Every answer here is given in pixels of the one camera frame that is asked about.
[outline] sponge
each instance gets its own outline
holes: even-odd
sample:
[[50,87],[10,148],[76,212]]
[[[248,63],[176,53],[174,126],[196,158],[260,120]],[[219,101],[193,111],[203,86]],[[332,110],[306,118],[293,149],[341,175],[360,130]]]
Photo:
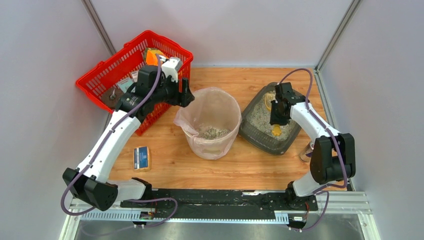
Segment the sponge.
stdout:
[[150,151],[147,146],[134,148],[134,171],[144,172],[152,168]]

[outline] gray wall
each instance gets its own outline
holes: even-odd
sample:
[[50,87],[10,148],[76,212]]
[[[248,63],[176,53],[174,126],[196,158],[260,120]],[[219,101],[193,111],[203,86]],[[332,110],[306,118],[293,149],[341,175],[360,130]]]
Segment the gray wall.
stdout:
[[0,239],[58,239],[62,173],[107,116],[75,80],[107,57],[80,1],[1,1]]
[[322,71],[381,239],[422,239],[424,2],[365,0]]
[[117,50],[150,29],[194,66],[312,66],[351,0],[92,0]]

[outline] metal floor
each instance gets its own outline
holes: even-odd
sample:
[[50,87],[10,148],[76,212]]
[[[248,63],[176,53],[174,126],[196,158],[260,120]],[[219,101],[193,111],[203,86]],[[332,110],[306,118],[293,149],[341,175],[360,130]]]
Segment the metal floor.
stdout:
[[[310,214],[312,225],[318,214]],[[181,223],[166,222],[153,228],[131,228],[103,237],[90,237],[80,231],[81,226],[90,234],[105,234],[131,226],[129,221],[80,221],[75,240],[364,240],[356,214],[326,214],[314,229],[302,233],[289,231],[276,224],[246,223]]]

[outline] wooden table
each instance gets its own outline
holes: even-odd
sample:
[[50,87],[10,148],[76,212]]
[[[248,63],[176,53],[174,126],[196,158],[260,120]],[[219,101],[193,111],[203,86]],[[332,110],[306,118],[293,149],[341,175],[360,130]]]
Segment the wooden table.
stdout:
[[[190,77],[192,92],[218,87],[238,101],[243,111],[253,97],[270,82],[280,81],[293,68],[193,68]],[[287,78],[293,89],[306,94],[310,82],[307,72],[299,71]],[[310,102],[325,118],[318,88],[310,92]],[[196,156],[186,137],[173,119],[179,107],[171,107],[142,136],[133,135],[117,158],[109,179],[143,179],[154,188],[284,190],[290,181],[302,177],[309,164],[299,160],[299,152],[309,137],[302,130],[288,151],[281,156],[270,155],[237,136],[228,154],[218,160]],[[133,169],[133,151],[148,146],[152,168],[146,172]]]

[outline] sand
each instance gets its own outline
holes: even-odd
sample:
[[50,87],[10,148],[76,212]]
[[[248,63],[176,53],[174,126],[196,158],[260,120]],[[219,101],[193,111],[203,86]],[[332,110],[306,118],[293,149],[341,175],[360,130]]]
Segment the sand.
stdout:
[[199,137],[206,140],[219,139],[231,132],[229,129],[221,129],[213,126],[200,127],[197,131],[199,132]]

